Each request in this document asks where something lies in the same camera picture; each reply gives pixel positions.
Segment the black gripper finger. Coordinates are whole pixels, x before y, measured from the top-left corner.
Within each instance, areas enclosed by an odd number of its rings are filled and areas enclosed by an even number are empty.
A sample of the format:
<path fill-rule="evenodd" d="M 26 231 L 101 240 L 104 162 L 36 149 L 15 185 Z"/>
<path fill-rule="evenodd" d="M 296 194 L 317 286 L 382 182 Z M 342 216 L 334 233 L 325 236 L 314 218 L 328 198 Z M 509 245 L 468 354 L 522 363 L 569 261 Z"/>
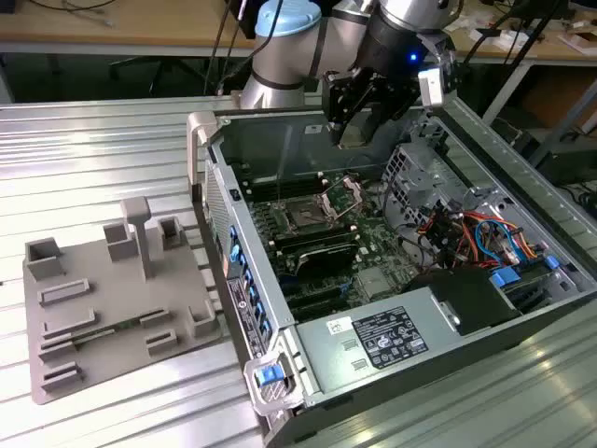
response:
<path fill-rule="evenodd" d="M 373 89 L 372 79 L 373 71 L 369 68 L 324 74 L 322 108 L 333 145 L 340 143 L 349 122 L 368 103 Z"/>
<path fill-rule="evenodd" d="M 401 118 L 415 102 L 413 81 L 379 87 L 369 100 L 371 113 L 366 121 L 368 130 L 376 130 L 388 119 Z"/>

